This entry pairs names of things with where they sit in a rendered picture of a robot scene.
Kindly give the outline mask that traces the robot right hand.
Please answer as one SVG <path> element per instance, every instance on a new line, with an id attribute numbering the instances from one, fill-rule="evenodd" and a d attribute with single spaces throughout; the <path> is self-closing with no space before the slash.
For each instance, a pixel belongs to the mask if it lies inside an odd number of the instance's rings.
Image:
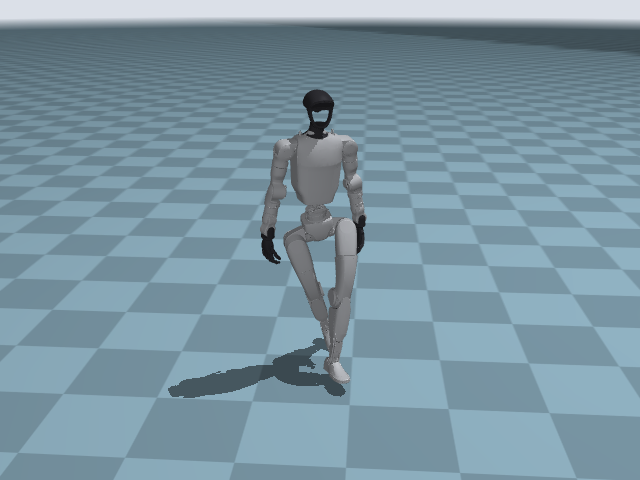
<path id="1" fill-rule="evenodd" d="M 270 262 L 279 264 L 280 261 L 274 259 L 275 256 L 278 260 L 281 260 L 281 257 L 274 250 L 274 244 L 272 241 L 272 239 L 275 238 L 274 228 L 270 227 L 268 229 L 267 236 L 261 233 L 261 238 L 263 239 L 261 244 L 263 256 L 265 256 Z"/>

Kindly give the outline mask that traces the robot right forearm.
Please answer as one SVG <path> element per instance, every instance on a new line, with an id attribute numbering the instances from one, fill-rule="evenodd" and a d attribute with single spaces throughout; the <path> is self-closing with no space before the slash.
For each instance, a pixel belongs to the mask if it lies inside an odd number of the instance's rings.
<path id="1" fill-rule="evenodd" d="M 262 216 L 262 225 L 260 227 L 260 232 L 267 236 L 267 231 L 270 227 L 274 228 L 275 233 L 275 224 L 277 222 L 277 212 L 280 207 L 280 201 L 278 199 L 272 199 L 273 196 L 273 186 L 269 185 L 266 196 L 265 196 L 265 208 Z"/>

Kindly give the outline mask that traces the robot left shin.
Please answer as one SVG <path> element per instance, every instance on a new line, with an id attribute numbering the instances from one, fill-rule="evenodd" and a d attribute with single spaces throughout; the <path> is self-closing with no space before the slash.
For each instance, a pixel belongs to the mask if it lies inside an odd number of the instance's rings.
<path id="1" fill-rule="evenodd" d="M 339 362 L 343 339 L 346 336 L 350 318 L 351 298 L 343 298 L 340 307 L 329 307 L 328 324 L 330 335 L 329 363 Z M 339 362 L 340 363 L 340 362 Z"/>

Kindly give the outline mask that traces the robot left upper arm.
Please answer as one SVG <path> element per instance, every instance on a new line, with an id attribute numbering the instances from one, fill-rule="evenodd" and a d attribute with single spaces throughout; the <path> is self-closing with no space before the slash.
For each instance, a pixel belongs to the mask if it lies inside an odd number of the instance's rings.
<path id="1" fill-rule="evenodd" d="M 339 135 L 343 143 L 342 165 L 345 179 L 343 186 L 347 191 L 354 191 L 362 187 L 362 181 L 356 173 L 358 167 L 357 143 L 348 135 Z"/>

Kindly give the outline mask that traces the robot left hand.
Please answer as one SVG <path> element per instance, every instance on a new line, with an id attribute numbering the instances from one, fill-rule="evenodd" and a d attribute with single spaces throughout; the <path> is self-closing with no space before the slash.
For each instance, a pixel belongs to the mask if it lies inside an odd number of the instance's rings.
<path id="1" fill-rule="evenodd" d="M 354 222 L 357 229 L 357 254 L 361 251 L 364 246 L 364 231 L 363 227 L 365 226 L 365 216 L 361 215 L 358 220 L 358 224 Z"/>

